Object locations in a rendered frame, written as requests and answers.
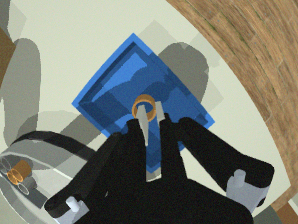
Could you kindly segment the blue crate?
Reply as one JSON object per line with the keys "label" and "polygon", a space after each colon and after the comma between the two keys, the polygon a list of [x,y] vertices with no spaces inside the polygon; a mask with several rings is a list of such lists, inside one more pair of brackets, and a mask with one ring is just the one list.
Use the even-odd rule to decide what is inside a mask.
{"label": "blue crate", "polygon": [[[215,123],[181,80],[134,33],[105,61],[71,104],[108,138],[113,132],[128,132],[126,122],[134,119],[132,107],[142,94],[161,101],[163,112],[169,113],[174,123],[183,117],[192,118],[206,129]],[[155,116],[148,124],[146,170],[153,173],[161,167],[160,160],[160,130]]]}

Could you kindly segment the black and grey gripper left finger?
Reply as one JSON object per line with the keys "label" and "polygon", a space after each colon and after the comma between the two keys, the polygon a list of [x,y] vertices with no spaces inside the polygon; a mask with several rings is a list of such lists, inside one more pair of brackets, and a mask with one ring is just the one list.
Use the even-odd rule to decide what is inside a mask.
{"label": "black and grey gripper left finger", "polygon": [[126,123],[126,134],[111,134],[69,184],[46,201],[45,210],[58,224],[75,223],[102,199],[102,224],[132,224],[135,183],[146,181],[148,118],[144,105]]}

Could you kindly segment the grey metal bushing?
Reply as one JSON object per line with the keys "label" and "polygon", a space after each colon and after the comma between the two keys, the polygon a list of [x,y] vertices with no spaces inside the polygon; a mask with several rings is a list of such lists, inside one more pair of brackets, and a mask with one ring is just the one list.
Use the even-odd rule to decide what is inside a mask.
{"label": "grey metal bushing", "polygon": [[[1,160],[0,160],[0,163],[2,164]],[[1,165],[1,164],[0,164],[0,170],[2,171],[2,173],[7,174],[7,172],[8,172],[9,170],[7,170],[7,169],[3,166],[3,164],[2,164],[2,165]]]}
{"label": "grey metal bushing", "polygon": [[28,174],[28,176],[22,182],[19,181],[17,185],[23,193],[28,195],[35,187],[36,181]]}
{"label": "grey metal bushing", "polygon": [[11,169],[20,161],[20,157],[17,155],[7,155],[7,156],[2,156],[1,157],[1,162],[3,166],[11,171]]}

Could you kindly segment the bronze bushing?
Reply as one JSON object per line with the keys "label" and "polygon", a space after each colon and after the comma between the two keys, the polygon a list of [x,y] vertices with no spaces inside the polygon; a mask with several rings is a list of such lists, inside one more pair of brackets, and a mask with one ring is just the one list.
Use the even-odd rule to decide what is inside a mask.
{"label": "bronze bushing", "polygon": [[137,114],[137,110],[138,110],[136,105],[137,105],[137,103],[143,102],[143,101],[149,102],[153,106],[153,109],[150,112],[146,113],[148,122],[150,122],[154,119],[154,117],[156,115],[155,100],[150,95],[142,94],[135,99],[135,102],[132,107],[132,115],[134,118],[136,118],[136,114]]}
{"label": "bronze bushing", "polygon": [[16,185],[18,184],[19,181],[13,176],[11,171],[7,172],[7,176],[12,183],[14,183]]}
{"label": "bronze bushing", "polygon": [[[31,168],[29,164],[24,161],[20,160],[12,169],[11,172],[13,176],[20,182],[22,182],[28,174],[31,172]],[[19,173],[19,174],[18,174]]]}

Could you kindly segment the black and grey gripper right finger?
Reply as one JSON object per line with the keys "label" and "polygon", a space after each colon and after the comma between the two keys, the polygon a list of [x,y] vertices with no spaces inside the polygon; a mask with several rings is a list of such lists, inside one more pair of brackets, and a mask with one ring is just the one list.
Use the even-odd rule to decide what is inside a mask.
{"label": "black and grey gripper right finger", "polygon": [[155,107],[162,159],[161,204],[167,224],[191,224],[195,219],[194,200],[177,141],[182,141],[226,197],[244,205],[251,214],[264,203],[275,172],[271,164],[240,153],[190,117],[172,122],[169,114],[163,113],[161,101],[155,102]]}

